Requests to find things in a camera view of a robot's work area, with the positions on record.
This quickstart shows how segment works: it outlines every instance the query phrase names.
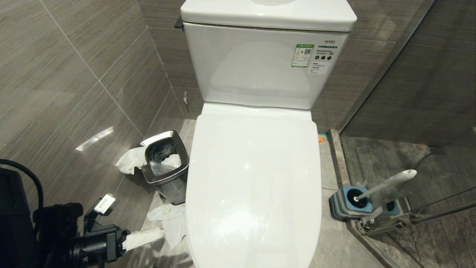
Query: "toilet brush handle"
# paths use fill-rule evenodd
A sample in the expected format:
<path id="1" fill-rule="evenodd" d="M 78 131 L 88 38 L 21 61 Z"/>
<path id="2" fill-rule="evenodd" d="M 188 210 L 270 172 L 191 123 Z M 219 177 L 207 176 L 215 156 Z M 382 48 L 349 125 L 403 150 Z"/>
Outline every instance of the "toilet brush handle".
<path id="1" fill-rule="evenodd" d="M 395 184 L 399 184 L 399 183 L 402 183 L 402 182 L 405 182 L 407 180 L 410 180 L 412 179 L 413 177 L 415 177 L 415 175 L 417 174 L 417 171 L 415 169 L 407 169 L 405 171 L 402 171 L 394 176 L 391 176 L 390 178 L 386 179 L 384 182 L 382 182 L 381 184 L 377 185 L 376 187 L 373 187 L 372 189 L 366 191 L 365 193 L 355 197 L 354 199 L 356 201 L 364 198 L 364 197 L 367 197 L 373 193 L 376 193 L 376 192 L 379 192 L 391 185 L 395 185 Z"/>

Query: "green label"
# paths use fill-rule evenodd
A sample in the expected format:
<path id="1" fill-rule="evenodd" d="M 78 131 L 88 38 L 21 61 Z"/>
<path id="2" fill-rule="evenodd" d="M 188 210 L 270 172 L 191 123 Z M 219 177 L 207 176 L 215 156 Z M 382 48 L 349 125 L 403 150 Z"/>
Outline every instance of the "green label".
<path id="1" fill-rule="evenodd" d="M 313 44 L 297 44 L 291 67 L 307 67 L 313 50 Z"/>

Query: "stainless steel trash can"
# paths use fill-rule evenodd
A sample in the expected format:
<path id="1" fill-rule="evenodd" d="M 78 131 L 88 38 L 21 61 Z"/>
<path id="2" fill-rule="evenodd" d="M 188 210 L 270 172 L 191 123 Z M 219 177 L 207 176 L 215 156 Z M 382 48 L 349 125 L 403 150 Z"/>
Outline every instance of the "stainless steel trash can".
<path id="1" fill-rule="evenodd" d="M 154 187 L 173 205 L 185 202 L 187 192 L 188 154 L 179 134 L 175 130 L 166 131 L 140 143 L 146 146 L 147 165 L 142 167 L 146 182 Z M 172 154 L 180 157 L 180 166 L 161 166 L 161 162 Z"/>

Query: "white toilet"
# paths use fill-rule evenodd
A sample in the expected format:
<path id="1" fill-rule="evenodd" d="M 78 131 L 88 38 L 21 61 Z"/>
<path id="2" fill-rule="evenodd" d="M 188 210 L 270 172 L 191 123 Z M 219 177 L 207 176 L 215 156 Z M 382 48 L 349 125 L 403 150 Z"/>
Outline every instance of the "white toilet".
<path id="1" fill-rule="evenodd" d="M 193 137 L 187 239 L 198 268 L 307 268 L 321 222 L 310 109 L 357 20 L 346 0 L 187 0 L 205 101 Z"/>

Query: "toilet seat lid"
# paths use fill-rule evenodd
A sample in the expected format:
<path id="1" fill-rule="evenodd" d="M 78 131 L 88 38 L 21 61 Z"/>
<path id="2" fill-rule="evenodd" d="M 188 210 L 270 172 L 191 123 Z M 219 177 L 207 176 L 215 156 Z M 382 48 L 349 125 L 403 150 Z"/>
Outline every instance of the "toilet seat lid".
<path id="1" fill-rule="evenodd" d="M 310 120 L 203 114 L 186 196 L 199 268 L 307 268 L 321 221 L 316 125 Z"/>

